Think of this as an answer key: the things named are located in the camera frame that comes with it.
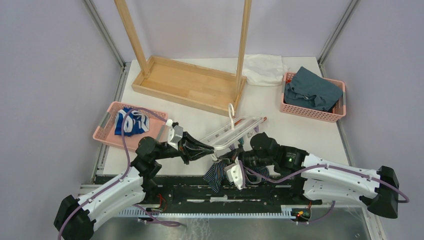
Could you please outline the white plastic clip hanger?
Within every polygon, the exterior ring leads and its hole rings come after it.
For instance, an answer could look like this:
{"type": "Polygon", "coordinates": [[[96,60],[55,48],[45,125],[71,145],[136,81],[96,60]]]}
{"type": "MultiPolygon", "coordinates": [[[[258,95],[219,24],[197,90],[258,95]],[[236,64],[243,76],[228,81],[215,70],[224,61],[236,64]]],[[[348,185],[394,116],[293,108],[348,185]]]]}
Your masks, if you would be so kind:
{"type": "Polygon", "coordinates": [[[236,143],[247,136],[251,138],[259,132],[259,125],[267,120],[261,116],[238,116],[235,117],[235,109],[232,103],[228,104],[230,122],[203,137],[200,142],[214,148],[214,151],[225,149],[233,150],[236,143]]]}

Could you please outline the navy striped boxer underwear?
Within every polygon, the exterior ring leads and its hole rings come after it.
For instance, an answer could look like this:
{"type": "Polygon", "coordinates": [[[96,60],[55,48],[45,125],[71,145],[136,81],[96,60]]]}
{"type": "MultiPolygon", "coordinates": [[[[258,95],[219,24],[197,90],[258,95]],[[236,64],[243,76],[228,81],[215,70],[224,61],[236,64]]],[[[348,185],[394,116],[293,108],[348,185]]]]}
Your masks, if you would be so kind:
{"type": "Polygon", "coordinates": [[[224,182],[241,190],[247,186],[265,183],[269,178],[270,172],[267,167],[254,167],[250,171],[245,166],[242,168],[241,162],[228,164],[223,161],[213,163],[203,176],[203,180],[214,193],[221,190],[224,182]]]}

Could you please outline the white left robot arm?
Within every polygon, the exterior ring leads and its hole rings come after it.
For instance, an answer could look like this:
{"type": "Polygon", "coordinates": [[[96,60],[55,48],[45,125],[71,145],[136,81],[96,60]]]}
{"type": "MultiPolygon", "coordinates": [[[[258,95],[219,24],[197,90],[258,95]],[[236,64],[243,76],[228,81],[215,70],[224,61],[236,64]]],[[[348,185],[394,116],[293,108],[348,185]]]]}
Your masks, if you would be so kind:
{"type": "Polygon", "coordinates": [[[189,164],[215,149],[185,131],[175,145],[143,137],[135,152],[124,172],[91,193],[77,198],[68,195],[62,200],[53,222],[59,240],[89,240],[101,225],[127,207],[154,202],[158,195],[154,177],[162,168],[158,160],[177,157],[189,164]]]}

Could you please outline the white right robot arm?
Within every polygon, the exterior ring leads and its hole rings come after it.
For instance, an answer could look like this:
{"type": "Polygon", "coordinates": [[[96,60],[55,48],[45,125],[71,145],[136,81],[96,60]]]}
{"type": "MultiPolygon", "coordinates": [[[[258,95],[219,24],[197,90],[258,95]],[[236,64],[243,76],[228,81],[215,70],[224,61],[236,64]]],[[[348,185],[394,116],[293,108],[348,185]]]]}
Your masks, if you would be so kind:
{"type": "Polygon", "coordinates": [[[395,170],[388,166],[365,169],[325,160],[305,150],[280,145],[266,133],[258,133],[250,140],[250,150],[242,146],[226,154],[230,163],[239,161],[253,175],[258,167],[272,166],[281,183],[294,179],[289,199],[295,204],[304,201],[362,203],[374,215],[397,219],[399,180],[395,170]]]}

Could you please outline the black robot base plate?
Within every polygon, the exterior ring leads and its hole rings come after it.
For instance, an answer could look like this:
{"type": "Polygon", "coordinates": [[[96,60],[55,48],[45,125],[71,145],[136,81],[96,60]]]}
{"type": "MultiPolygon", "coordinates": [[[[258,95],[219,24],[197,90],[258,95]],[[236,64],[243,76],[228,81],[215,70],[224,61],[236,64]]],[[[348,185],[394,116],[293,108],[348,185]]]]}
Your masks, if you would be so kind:
{"type": "Polygon", "coordinates": [[[321,205],[321,200],[310,201],[291,193],[290,182],[237,189],[224,181],[215,193],[201,176],[157,176],[157,187],[140,202],[143,207],[165,207],[171,214],[256,214],[280,213],[282,206],[321,205]]]}

